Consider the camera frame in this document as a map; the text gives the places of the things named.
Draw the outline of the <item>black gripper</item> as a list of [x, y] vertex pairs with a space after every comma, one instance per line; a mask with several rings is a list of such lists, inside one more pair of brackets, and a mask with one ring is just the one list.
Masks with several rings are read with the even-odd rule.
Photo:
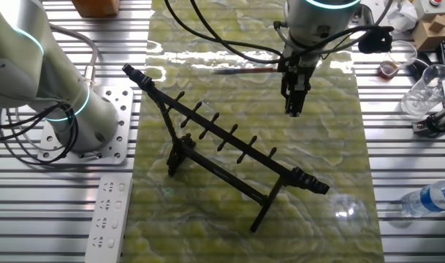
[[285, 113], [290, 117], [300, 115], [318, 62], [318, 55], [304, 55], [278, 65], [278, 70], [282, 73], [281, 95], [285, 98]]

